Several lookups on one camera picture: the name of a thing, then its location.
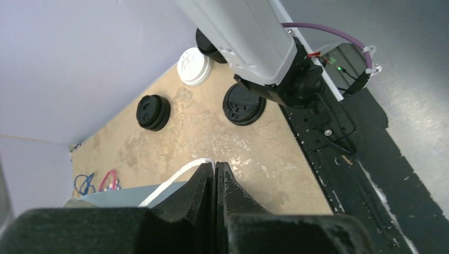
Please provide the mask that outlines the light blue paper bag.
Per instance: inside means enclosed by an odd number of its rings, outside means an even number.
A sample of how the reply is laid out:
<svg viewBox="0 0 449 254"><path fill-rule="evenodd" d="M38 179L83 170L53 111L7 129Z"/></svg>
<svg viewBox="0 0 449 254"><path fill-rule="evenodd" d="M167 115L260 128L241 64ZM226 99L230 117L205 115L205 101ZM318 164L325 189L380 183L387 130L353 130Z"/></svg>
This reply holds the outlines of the light blue paper bag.
<svg viewBox="0 0 449 254"><path fill-rule="evenodd" d="M206 164L215 169L216 162L210 158L199 158L185 164L173 176L160 185L149 185L142 187L126 188L120 190L109 190L88 194L80 198L69 199L63 207L148 207L152 208L161 203L171 194L186 185L186 182L176 180L184 173Z"/></svg>

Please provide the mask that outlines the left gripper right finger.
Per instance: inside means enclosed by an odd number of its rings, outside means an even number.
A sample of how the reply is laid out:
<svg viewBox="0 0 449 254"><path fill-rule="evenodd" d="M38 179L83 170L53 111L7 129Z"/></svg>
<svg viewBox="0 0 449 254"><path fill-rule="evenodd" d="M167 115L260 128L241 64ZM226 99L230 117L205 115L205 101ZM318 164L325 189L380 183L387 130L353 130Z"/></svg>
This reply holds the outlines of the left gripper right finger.
<svg viewBox="0 0 449 254"><path fill-rule="evenodd" d="M215 166L216 253L373 253L363 225L346 215L272 214Z"/></svg>

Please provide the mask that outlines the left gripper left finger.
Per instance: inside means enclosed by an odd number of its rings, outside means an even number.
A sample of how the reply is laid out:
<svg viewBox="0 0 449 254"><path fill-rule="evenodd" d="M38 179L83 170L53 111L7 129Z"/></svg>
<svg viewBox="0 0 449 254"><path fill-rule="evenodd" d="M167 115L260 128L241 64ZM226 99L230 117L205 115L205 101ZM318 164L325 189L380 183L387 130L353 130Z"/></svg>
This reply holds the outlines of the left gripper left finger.
<svg viewBox="0 0 449 254"><path fill-rule="evenodd" d="M42 208L20 215L1 253L211 253L213 167L153 208Z"/></svg>

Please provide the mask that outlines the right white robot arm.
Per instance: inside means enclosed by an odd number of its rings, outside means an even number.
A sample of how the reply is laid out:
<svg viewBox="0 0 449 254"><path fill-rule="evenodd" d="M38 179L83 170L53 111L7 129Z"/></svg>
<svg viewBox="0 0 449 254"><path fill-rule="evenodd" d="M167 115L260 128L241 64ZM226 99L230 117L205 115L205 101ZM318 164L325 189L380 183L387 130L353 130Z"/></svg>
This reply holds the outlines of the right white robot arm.
<svg viewBox="0 0 449 254"><path fill-rule="evenodd" d="M302 108L325 91L322 68L287 33L269 1L178 1L250 92Z"/></svg>

